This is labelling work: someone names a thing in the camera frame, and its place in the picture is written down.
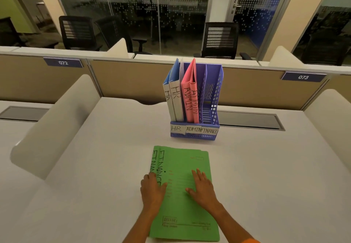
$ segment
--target pink folder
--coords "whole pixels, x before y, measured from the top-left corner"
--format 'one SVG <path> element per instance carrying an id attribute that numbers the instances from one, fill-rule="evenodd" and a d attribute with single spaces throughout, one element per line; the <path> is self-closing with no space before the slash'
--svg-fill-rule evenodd
<path id="1" fill-rule="evenodd" d="M 199 123 L 199 104 L 198 104 L 198 95 L 197 95 L 197 81 L 196 81 L 196 62 L 194 59 L 193 70 L 191 73 L 190 79 L 190 90 L 191 90 L 191 102 L 193 105 L 193 115 L 194 123 Z"/>
<path id="2" fill-rule="evenodd" d="M 194 122 L 193 103 L 191 100 L 191 89 L 190 89 L 190 82 L 193 82 L 191 81 L 192 80 L 191 77 L 193 76 L 194 64 L 195 64 L 195 59 L 191 61 L 182 80 L 182 93 L 184 98 L 186 119 L 188 123 Z"/>

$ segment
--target desk number sign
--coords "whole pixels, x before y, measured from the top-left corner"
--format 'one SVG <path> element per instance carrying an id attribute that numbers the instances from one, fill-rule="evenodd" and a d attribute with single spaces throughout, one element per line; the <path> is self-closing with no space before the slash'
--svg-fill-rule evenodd
<path id="1" fill-rule="evenodd" d="M 82 68 L 83 67 L 80 59 L 44 57 L 44 60 L 48 66 L 68 67 L 68 68 Z"/>
<path id="2" fill-rule="evenodd" d="M 310 81 L 321 82 L 327 74 L 325 73 L 308 73 L 308 72 L 289 72 L 286 71 L 282 76 L 283 81 Z"/>

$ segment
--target right hand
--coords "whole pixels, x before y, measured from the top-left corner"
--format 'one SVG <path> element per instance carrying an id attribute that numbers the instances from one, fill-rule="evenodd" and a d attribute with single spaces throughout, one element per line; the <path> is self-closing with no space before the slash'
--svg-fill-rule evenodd
<path id="1" fill-rule="evenodd" d="M 190 194 L 197 204 L 213 215 L 222 208 L 222 204 L 216 198 L 212 182 L 198 168 L 196 171 L 191 170 L 191 172 L 195 180 L 196 191 L 191 188 L 186 188 L 185 191 Z"/>

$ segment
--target green wall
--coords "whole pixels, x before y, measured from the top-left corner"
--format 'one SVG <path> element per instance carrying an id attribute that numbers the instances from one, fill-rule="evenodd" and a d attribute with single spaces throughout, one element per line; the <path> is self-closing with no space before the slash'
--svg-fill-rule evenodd
<path id="1" fill-rule="evenodd" d="M 30 23 L 23 8 L 17 0 L 0 0 L 0 18 L 5 17 L 11 17 L 11 21 L 17 32 L 35 32 L 33 25 Z"/>

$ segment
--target left hand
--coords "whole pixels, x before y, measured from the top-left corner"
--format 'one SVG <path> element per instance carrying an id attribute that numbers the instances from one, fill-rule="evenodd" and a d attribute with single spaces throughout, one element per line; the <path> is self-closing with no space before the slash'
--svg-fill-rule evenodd
<path id="1" fill-rule="evenodd" d="M 156 217 L 165 196 L 166 187 L 167 183 L 163 183 L 162 186 L 158 185 L 155 173 L 150 172 L 149 174 L 144 175 L 140 188 L 144 212 Z"/>

